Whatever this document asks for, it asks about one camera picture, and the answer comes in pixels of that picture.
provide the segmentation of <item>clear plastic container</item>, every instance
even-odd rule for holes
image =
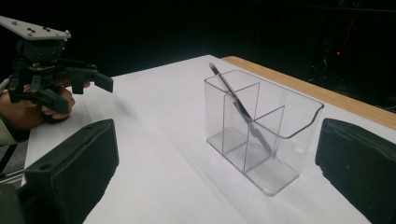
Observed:
[[[206,141],[266,195],[299,176],[323,103],[273,82],[233,70],[223,76],[248,112],[217,77],[205,80]]]

